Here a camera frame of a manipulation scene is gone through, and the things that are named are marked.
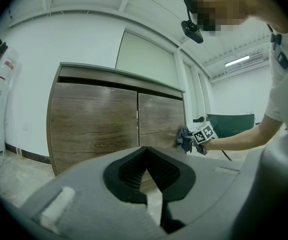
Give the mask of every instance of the floor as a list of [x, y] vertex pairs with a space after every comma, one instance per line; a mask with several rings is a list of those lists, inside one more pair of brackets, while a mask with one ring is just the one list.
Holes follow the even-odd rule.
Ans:
[[[234, 161], [244, 161], [247, 151], [227, 151], [227, 155]], [[196, 149], [190, 156], [204, 157]], [[227, 158], [221, 151], [210, 151], [207, 158]], [[14, 154], [8, 150], [0, 153], [0, 197], [20, 207], [27, 198], [41, 186], [53, 179], [51, 165], [40, 163]], [[148, 212], [157, 224], [160, 222], [162, 194], [157, 187], [146, 192], [148, 197]]]

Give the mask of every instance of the baseboard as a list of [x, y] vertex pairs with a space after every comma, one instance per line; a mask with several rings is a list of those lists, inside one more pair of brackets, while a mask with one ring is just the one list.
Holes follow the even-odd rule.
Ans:
[[40, 154], [36, 154], [36, 153], [32, 153], [26, 150], [21, 150], [21, 154], [18, 153], [18, 151], [20, 150], [19, 148], [10, 145], [8, 143], [5, 143], [6, 149], [9, 150], [12, 153], [18, 154], [18, 155], [22, 155], [23, 157], [27, 158], [27, 159], [31, 159], [40, 163], [44, 163], [44, 164], [49, 164], [51, 165], [50, 162], [50, 158], [49, 156], [44, 156], [44, 155], [40, 155]]

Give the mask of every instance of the fluorescent light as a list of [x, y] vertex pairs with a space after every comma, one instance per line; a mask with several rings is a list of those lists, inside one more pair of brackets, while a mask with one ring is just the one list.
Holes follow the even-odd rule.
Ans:
[[245, 61], [245, 60], [248, 60], [248, 59], [249, 59], [249, 55], [247, 55], [247, 56], [245, 56], [245, 57], [243, 57], [243, 58], [239, 58], [239, 59], [237, 59], [237, 60], [234, 60], [234, 61], [232, 61], [232, 62], [226, 63], [226, 64], [225, 64], [225, 67], [228, 67], [228, 66], [230, 66], [230, 65], [233, 65], [233, 64], [235, 64], [235, 63], [239, 63], [239, 62], [242, 62], [242, 61]]

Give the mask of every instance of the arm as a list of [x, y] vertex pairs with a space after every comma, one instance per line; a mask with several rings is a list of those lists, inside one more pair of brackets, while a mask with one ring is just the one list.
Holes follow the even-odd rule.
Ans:
[[211, 139], [202, 144], [208, 150], [240, 151], [265, 145], [279, 130], [282, 122], [264, 115], [262, 122], [252, 129], [227, 138]]

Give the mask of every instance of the wooden cabinet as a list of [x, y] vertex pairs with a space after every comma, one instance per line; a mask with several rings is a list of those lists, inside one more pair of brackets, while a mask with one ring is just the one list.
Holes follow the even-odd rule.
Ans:
[[54, 173], [133, 147], [174, 149], [184, 125], [182, 92], [176, 88], [116, 69], [61, 65], [47, 114]]

